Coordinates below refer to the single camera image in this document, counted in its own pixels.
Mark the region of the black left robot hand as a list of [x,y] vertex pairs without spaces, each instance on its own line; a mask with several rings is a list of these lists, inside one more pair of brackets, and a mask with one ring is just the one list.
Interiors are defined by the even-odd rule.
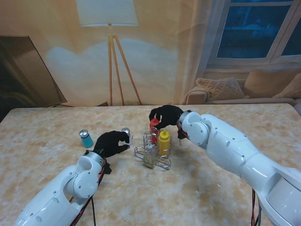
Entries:
[[93,152],[102,158],[109,158],[129,148],[129,136],[126,132],[110,131],[103,133],[94,146]]

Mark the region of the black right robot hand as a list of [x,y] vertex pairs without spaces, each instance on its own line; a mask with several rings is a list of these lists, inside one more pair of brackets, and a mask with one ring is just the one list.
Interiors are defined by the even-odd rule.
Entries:
[[151,110],[149,120],[153,118],[159,120],[155,128],[160,130],[169,125],[175,126],[182,114],[183,110],[175,105],[163,105]]

